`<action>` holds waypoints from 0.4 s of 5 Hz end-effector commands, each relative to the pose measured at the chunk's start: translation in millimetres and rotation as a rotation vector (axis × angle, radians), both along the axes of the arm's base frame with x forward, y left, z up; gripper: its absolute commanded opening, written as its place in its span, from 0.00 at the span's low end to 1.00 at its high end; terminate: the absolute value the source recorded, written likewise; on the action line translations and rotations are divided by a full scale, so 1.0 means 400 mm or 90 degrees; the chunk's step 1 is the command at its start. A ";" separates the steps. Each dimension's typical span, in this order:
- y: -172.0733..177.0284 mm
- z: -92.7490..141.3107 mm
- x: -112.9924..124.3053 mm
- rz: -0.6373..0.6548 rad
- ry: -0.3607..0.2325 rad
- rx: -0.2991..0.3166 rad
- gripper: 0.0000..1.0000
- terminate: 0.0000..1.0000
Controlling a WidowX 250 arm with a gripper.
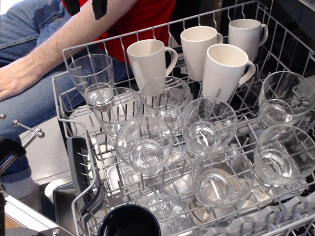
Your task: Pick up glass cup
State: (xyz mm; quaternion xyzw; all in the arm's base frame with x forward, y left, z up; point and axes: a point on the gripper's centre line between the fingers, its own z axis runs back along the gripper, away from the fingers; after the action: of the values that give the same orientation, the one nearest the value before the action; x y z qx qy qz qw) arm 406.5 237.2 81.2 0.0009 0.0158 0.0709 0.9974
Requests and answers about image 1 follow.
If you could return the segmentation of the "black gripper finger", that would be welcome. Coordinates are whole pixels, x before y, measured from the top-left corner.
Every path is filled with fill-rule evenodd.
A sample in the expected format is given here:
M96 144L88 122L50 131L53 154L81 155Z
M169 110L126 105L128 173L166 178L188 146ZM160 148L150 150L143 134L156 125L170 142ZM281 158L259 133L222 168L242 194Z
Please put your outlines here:
M80 11L79 0L64 0L64 4L70 15L75 15Z
M101 19L107 13L108 0L93 0L93 12L96 20Z

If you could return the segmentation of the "person's bare forearm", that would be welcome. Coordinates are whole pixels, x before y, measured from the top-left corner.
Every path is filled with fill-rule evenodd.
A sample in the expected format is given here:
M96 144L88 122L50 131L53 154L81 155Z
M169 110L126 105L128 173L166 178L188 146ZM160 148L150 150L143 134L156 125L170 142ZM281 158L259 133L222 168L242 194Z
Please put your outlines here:
M107 13L97 20L92 1L87 1L80 12L50 36L44 43L27 55L34 76L42 77L63 62L62 50L94 41L137 3L135 0L111 0L107 3Z

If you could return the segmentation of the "person's bare hand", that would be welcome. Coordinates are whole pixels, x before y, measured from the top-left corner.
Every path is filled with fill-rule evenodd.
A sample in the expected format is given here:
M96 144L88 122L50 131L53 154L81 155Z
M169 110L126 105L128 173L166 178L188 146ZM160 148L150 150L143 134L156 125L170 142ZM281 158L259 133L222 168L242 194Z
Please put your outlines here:
M0 68L0 100L18 95L38 81L35 61L24 57Z

